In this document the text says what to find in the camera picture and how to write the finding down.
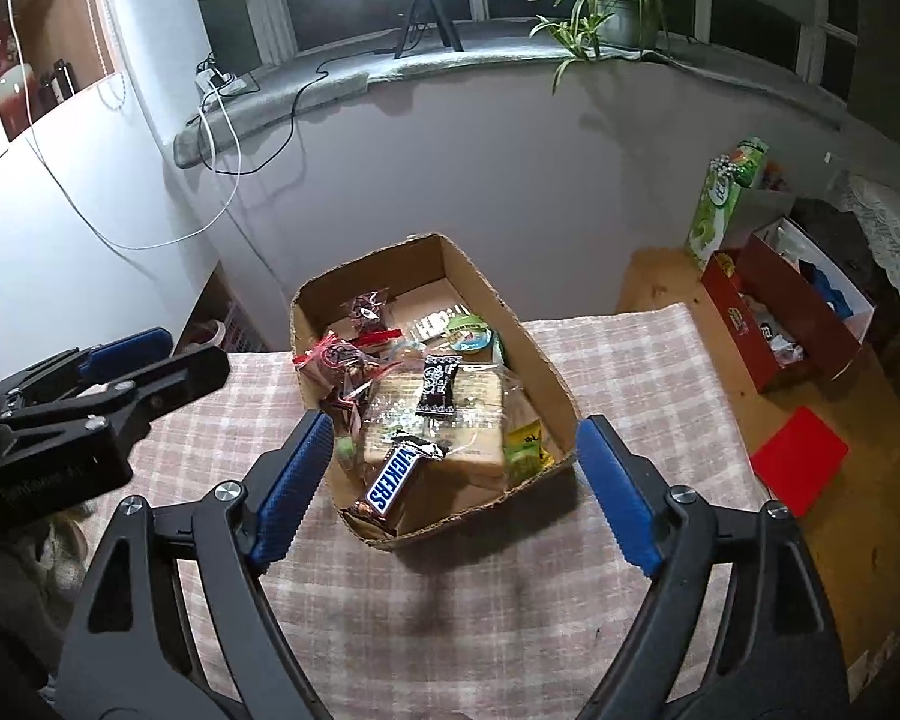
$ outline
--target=pink tablecloth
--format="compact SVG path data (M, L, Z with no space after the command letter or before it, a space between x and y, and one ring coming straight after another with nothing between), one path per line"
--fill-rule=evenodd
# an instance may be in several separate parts
M607 415L669 482L713 504L759 508L765 496L684 306L527 327L583 413ZM154 506L197 499L289 435L303 414L290 354L235 355L231 365L225 389L160 420L137 446L135 479L101 500L91 543L125 495ZM235 695L196 567L182 574L207 676ZM648 583L624 562L576 470L397 554L351 536L322 490L263 586L334 717L526 720L577 714ZM715 570L674 695L703 675L726 586Z

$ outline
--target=blue gripper pad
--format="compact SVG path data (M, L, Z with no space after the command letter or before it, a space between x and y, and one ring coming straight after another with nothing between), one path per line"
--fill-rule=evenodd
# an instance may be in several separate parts
M258 570L265 571L271 562L287 557L332 456L333 421L322 413L298 442L260 507L257 539L250 552L250 562Z
M79 367L80 379L85 384L106 384L166 360L172 351L173 336L162 327L154 327L91 351Z
M594 418L583 419L578 425L577 457L626 562L652 577L663 564L653 538L653 510Z

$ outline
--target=metal screw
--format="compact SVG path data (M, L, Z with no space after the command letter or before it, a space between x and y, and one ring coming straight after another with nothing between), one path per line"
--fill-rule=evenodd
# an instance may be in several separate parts
M223 482L217 485L217 489L213 491L218 501L232 501L241 491L239 482Z
M687 485L673 485L670 495L677 503L693 503L697 499L697 491Z
M779 501L770 501L767 505L767 514L773 519L786 519L790 516L790 510Z
M120 502L120 511L124 514L136 514L140 509L144 508L144 499L139 495L130 495L129 498L124 498Z

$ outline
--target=yellow snack package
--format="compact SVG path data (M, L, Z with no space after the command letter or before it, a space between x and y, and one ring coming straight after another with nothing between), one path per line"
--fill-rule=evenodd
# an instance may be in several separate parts
M539 419L506 434L504 457L511 488L554 464L553 456L543 449L543 425Z

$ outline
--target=lace tablecloth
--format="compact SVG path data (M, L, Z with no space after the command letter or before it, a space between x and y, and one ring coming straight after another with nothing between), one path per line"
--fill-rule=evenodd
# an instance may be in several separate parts
M844 175L827 199L856 215L874 260L900 293L900 193L859 175Z

